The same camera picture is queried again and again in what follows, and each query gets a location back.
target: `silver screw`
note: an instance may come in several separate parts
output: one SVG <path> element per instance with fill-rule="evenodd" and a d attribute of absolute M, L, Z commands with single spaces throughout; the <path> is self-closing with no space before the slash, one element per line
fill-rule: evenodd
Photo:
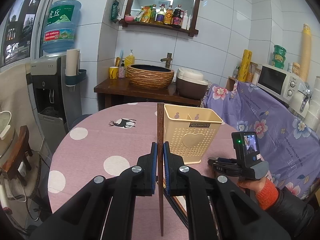
<path fill-rule="evenodd" d="M 188 166 L 181 166 L 180 168 L 179 168 L 179 171 L 181 171 L 181 172 L 188 172 L 190 169 L 189 169 L 189 167 Z"/>
<path fill-rule="evenodd" d="M 131 169 L 133 172 L 140 172 L 142 168 L 140 166 L 133 166 Z"/>
<path fill-rule="evenodd" d="M 226 183 L 228 181 L 228 179 L 227 179 L 226 176 L 220 175 L 218 177 L 218 181 L 221 182 L 221 183 Z"/>
<path fill-rule="evenodd" d="M 93 179 L 93 181 L 97 184 L 101 183 L 104 181 L 104 178 L 102 176 L 97 176 Z"/>

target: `round table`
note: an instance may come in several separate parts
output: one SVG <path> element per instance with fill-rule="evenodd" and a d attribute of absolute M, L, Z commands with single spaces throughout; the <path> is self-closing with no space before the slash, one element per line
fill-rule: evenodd
<path fill-rule="evenodd" d="M 52 211 L 58 210 L 97 175 L 118 176 L 150 153 L 157 140 L 156 103 L 129 103 L 99 111 L 80 122 L 65 136 L 53 155 L 48 191 Z M 208 157 L 235 158 L 233 127 L 220 126 L 200 164 L 190 167 L 211 177 Z M 188 239 L 188 230 L 164 198 L 164 237 L 160 235 L 158 191 L 137 197 L 132 239 Z"/>

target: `perforated basket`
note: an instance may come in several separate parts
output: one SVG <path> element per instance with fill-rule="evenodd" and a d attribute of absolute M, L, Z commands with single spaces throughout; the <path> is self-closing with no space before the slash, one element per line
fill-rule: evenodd
<path fill-rule="evenodd" d="M 223 120 L 208 108 L 164 105 L 164 141 L 185 164 L 200 163 Z"/>

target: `stacked green containers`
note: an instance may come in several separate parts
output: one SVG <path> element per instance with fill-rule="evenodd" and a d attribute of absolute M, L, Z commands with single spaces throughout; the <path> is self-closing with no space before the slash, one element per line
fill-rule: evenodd
<path fill-rule="evenodd" d="M 284 68 L 285 54 L 287 51 L 279 45 L 274 45 L 272 65 L 277 68 Z"/>

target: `window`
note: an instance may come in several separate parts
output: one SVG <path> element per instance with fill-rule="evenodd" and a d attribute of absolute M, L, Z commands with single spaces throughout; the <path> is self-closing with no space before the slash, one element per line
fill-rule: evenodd
<path fill-rule="evenodd" d="M 11 7 L 2 41 L 1 66 L 30 57 L 31 35 L 41 0 L 16 0 Z"/>

